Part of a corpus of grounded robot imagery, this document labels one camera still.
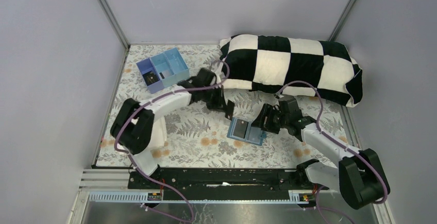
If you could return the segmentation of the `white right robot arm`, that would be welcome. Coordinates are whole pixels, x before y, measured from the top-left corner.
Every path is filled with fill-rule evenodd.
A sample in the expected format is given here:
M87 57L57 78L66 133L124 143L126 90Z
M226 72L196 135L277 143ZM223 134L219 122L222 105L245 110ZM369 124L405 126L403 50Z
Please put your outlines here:
M264 104L252 126L271 133L286 129L291 136L311 145L336 164L331 167L312 160L297 165L296 169L304 182L339 192L355 210L371 203L384 202L391 192L374 150L361 150L333 137L321 128L316 119L302 114L293 96L280 98L276 106Z

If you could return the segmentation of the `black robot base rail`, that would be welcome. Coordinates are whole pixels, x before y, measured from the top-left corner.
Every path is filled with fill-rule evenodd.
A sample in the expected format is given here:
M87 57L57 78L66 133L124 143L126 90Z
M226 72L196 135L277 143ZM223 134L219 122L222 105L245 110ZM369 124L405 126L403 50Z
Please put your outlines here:
M175 188L183 195L206 189L243 189L294 191L310 195L317 187L295 169L176 168L160 167L146 179L137 171L130 172L128 189L165 190Z

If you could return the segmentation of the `black VIP credit card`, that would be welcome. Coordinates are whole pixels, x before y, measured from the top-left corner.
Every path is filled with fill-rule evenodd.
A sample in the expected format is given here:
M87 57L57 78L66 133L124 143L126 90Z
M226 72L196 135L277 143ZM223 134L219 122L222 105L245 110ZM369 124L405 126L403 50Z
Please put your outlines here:
M155 74L154 71L146 72L145 74L142 75L142 77L147 86L153 85L159 81L159 77Z

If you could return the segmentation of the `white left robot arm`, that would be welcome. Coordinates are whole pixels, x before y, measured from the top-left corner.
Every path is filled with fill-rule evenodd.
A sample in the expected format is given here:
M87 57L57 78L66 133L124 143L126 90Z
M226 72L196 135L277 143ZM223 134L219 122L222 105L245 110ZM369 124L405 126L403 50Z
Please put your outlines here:
M170 92L144 102L125 100L110 129L114 149L127 154L138 172L152 175L159 167L151 153L153 131L158 129L159 119L199 101L208 110L224 112L227 119L232 119L234 103L225 100L223 83L216 73L201 68L196 76L178 82Z

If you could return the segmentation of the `blue card holder wallet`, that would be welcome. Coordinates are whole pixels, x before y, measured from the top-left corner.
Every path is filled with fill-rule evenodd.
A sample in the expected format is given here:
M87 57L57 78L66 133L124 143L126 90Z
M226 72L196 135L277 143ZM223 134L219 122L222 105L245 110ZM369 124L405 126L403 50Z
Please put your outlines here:
M228 129L227 137L241 142L246 142L252 145L262 146L264 139L266 138L266 132L260 128L252 127L252 122L248 122L245 138L239 138L233 135L236 120L239 118L233 117Z

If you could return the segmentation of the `black and white checkered pillow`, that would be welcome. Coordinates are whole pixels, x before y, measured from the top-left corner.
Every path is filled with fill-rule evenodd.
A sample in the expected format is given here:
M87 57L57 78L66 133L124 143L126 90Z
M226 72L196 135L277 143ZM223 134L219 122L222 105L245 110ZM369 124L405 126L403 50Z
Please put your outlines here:
M226 89L319 95L350 108L363 98L362 69L339 42L241 34L219 47Z

